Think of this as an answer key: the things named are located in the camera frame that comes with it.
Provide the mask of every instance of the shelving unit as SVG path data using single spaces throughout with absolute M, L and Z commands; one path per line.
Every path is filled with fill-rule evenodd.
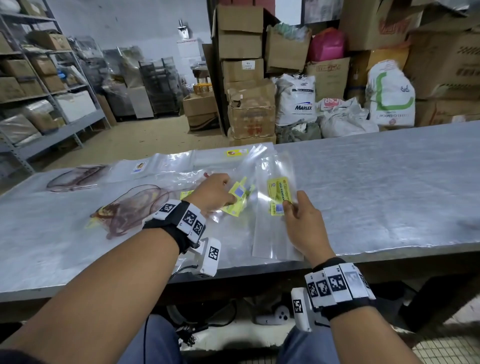
M 42 137 L 35 139 L 30 143 L 27 143 L 25 145 L 20 145 L 20 146 L 13 145 L 13 143 L 10 141 L 8 136 L 6 136 L 0 130 L 0 153 L 11 152 L 15 156 L 15 158 L 21 163 L 21 165 L 31 174 L 35 173 L 35 170 L 28 163 L 28 159 L 34 156 L 35 154 L 40 153 L 41 151 L 55 145 L 58 142 L 61 142 L 62 140 L 68 137 L 73 137 L 77 145 L 83 148 L 83 144 L 78 138 L 76 133 L 89 127 L 90 125 L 92 125 L 93 123 L 99 120 L 103 120 L 105 128 L 108 128 L 108 129 L 110 128 L 110 125 L 107 119 L 105 118 L 105 114 L 103 113 L 102 108 L 100 107 L 100 104 L 96 98 L 95 92 L 93 91 L 93 88 L 91 87 L 90 84 L 72 86 L 72 87 L 69 87 L 68 89 L 57 91 L 57 92 L 49 92 L 49 90 L 43 83 L 42 79 L 39 77 L 38 73 L 33 68 L 30 62 L 30 59 L 28 57 L 28 55 L 31 56 L 36 54 L 46 54 L 46 55 L 55 55 L 55 54 L 62 54 L 62 53 L 70 54 L 72 58 L 72 63 L 75 65 L 77 70 L 82 74 L 82 76 L 86 80 L 87 78 L 73 50 L 24 49 L 21 43 L 18 41 L 18 39 L 16 39 L 15 36 L 13 35 L 13 32 L 11 30 L 11 24 L 23 24 L 23 25 L 29 26 L 31 30 L 45 30 L 47 28 L 42 27 L 41 29 L 39 29 L 38 25 L 42 23 L 53 23 L 54 25 L 52 26 L 52 29 L 56 29 L 60 33 L 62 33 L 57 20 L 53 16 L 53 13 L 50 7 L 48 6 L 47 1 L 46 0 L 40 0 L 40 1 L 44 6 L 44 10 L 46 11 L 46 14 L 48 15 L 47 17 L 25 15 L 25 14 L 19 14 L 19 13 L 0 12 L 0 26 L 4 31 L 5 37 L 7 38 L 10 45 L 14 49 L 13 52 L 0 53 L 0 60 L 8 56 L 21 56 L 24 60 L 26 60 L 29 63 L 30 67 L 35 73 L 37 81 L 40 83 L 42 89 L 45 92 L 43 95 L 27 96 L 27 97 L 21 97 L 21 98 L 16 98 L 16 99 L 7 100 L 5 102 L 1 102 L 0 103 L 1 107 L 3 108 L 6 104 L 11 104 L 11 103 L 21 103 L 22 101 L 47 98 L 50 104 L 52 104 L 54 109 L 63 117 L 63 119 L 66 122 L 66 125 L 59 128 L 56 132 L 43 135 Z M 92 98 L 95 104 L 96 111 L 78 120 L 70 121 L 65 116 L 62 109 L 59 107 L 56 99 L 53 96 L 58 94 L 65 94 L 65 93 L 77 91 L 77 90 L 81 91 L 83 88 L 86 88 L 88 90 L 88 93 L 90 94 L 90 97 Z

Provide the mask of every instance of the black cable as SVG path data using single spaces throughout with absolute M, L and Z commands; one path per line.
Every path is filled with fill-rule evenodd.
M 173 273 L 170 278 L 172 279 L 177 273 L 180 273 L 181 271 L 183 271 L 184 269 L 187 269 L 187 268 L 193 268 L 193 269 L 196 269 L 198 268 L 198 264 L 197 265 L 191 265 L 191 266 L 186 266 L 186 267 L 183 267 L 183 268 L 180 268 L 179 270 L 177 270 L 175 273 Z M 235 305 L 235 316 L 237 315 L 237 306 Z M 144 364 L 146 364 L 146 360 L 145 360 L 145 352 L 146 352 L 146 336 L 147 336 L 147 324 L 148 324 L 148 318 L 150 317 L 150 315 L 148 315 L 147 319 L 145 320 L 145 327 L 144 327 Z
M 232 301 L 232 306 L 233 306 L 233 309 L 235 310 L 235 312 L 233 314 L 233 317 L 230 319 L 230 321 L 228 321 L 226 324 L 208 324 L 209 327 L 222 328 L 222 327 L 225 327 L 227 325 L 230 325 L 233 322 L 233 320 L 235 320 L 237 318 L 237 302 Z

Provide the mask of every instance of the blue pants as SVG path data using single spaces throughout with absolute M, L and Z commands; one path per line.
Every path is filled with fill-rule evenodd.
M 173 326 L 162 316 L 150 315 L 145 339 L 146 364 L 184 364 Z M 143 364 L 144 326 L 127 347 L 119 364 Z M 330 328 L 320 327 L 313 333 L 293 328 L 277 358 L 278 364 L 339 364 Z

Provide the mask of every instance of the white wall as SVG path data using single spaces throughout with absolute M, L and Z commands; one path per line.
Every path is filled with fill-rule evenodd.
M 139 46 L 146 59 L 173 56 L 180 74 L 194 82 L 177 48 L 178 20 L 194 38 L 211 43 L 206 0 L 47 0 L 67 36 L 93 37 L 103 49 Z

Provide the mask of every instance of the black wrist strap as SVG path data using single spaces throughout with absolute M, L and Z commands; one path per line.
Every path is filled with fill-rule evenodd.
M 190 246 L 187 235 L 178 230 L 175 225 L 165 220 L 157 220 L 156 218 L 147 221 L 144 229 L 163 229 L 175 240 L 179 246 L 180 253 L 185 254 Z
M 326 262 L 323 262 L 317 265 L 312 271 L 318 272 L 326 267 L 338 266 L 339 264 L 345 263 L 345 260 L 339 258 L 338 256 L 334 256 L 333 258 L 328 259 Z
M 349 311 L 371 305 L 372 302 L 368 297 L 356 298 L 352 301 L 340 302 L 333 306 L 324 307 L 322 309 L 322 316 L 326 317 L 328 321 L 331 321 L 332 318 L 345 314 Z

